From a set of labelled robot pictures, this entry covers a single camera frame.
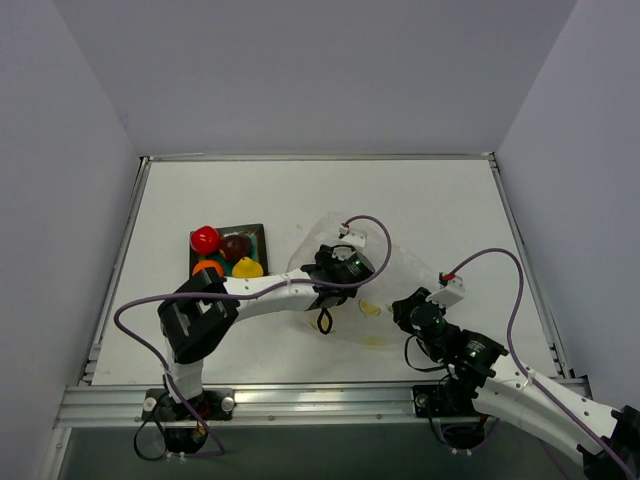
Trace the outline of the clear printed plastic bag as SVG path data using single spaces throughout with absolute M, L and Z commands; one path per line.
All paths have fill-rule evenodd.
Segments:
M 341 244 L 339 227 L 348 218 L 344 212 L 329 212 L 321 217 L 296 248 L 287 268 L 293 270 L 312 263 L 321 245 Z M 392 303 L 409 297 L 420 287 L 435 290 L 436 273 L 412 252 L 393 243 L 390 260 L 382 274 L 361 287 L 354 298 L 329 310 L 333 324 L 328 334 L 319 332 L 320 326 L 328 326 L 328 319 L 320 318 L 316 310 L 303 314 L 303 326 L 334 343 L 363 349 L 390 349 L 406 338 L 393 322 Z

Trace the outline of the yellow fake lemon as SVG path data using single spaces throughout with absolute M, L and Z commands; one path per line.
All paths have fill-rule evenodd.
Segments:
M 231 275 L 239 279 L 253 279 L 264 275 L 262 265 L 249 257 L 242 257 L 231 270 Z

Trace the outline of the dark red fake fruit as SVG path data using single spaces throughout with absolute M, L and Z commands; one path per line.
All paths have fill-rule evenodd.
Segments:
M 251 239 L 243 234 L 226 235 L 221 239 L 219 253 L 229 263 L 237 263 L 244 257 L 249 257 L 253 250 Z

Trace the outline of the orange fake tangerine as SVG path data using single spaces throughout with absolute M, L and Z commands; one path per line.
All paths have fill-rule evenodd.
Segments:
M 216 260 L 209 260 L 209 259 L 205 259 L 197 262 L 191 271 L 191 275 L 195 276 L 199 272 L 207 269 L 213 269 L 219 277 L 225 276 L 225 270 L 222 264 Z

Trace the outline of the bright red fake apple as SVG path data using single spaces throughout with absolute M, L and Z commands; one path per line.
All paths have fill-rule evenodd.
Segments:
M 205 225 L 194 230 L 190 234 L 189 241 L 192 250 L 196 254 L 206 256 L 219 249 L 221 235 L 215 228 Z

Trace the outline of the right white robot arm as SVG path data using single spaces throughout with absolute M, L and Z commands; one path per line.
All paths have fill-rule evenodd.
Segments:
M 583 467 L 589 479 L 639 476 L 639 412 L 620 409 L 546 377 L 500 343 L 446 321 L 445 308 L 424 288 L 391 305 L 394 323 L 413 336 L 449 377 L 444 400 L 471 408 L 549 444 Z

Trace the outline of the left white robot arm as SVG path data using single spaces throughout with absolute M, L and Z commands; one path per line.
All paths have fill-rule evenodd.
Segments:
M 313 263 L 281 275 L 238 279 L 199 272 L 179 291 L 222 294 L 222 299 L 165 300 L 157 309 L 169 355 L 166 408 L 179 419 L 200 411 L 204 359 L 235 323 L 280 311 L 328 310 L 355 297 L 358 286 L 374 275 L 364 254 L 346 245 L 322 245 Z

